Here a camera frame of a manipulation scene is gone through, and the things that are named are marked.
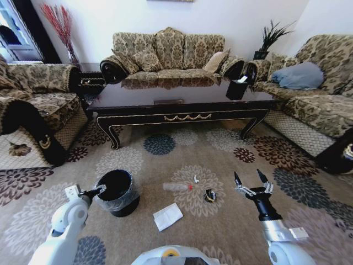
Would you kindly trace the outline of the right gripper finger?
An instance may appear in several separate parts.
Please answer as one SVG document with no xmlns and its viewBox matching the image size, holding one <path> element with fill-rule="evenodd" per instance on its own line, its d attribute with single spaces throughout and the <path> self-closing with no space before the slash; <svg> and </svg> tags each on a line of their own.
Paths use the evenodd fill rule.
<svg viewBox="0 0 353 265">
<path fill-rule="evenodd" d="M 259 175 L 259 178 L 260 180 L 262 181 L 263 183 L 263 187 L 265 188 L 265 193 L 272 193 L 273 192 L 273 189 L 274 189 L 274 185 L 272 182 L 270 182 L 267 177 L 259 170 L 257 169 L 256 170 L 258 175 Z"/>
<path fill-rule="evenodd" d="M 242 182 L 236 172 L 234 172 L 235 190 L 244 196 L 253 197 L 254 192 L 242 185 Z"/>
</svg>

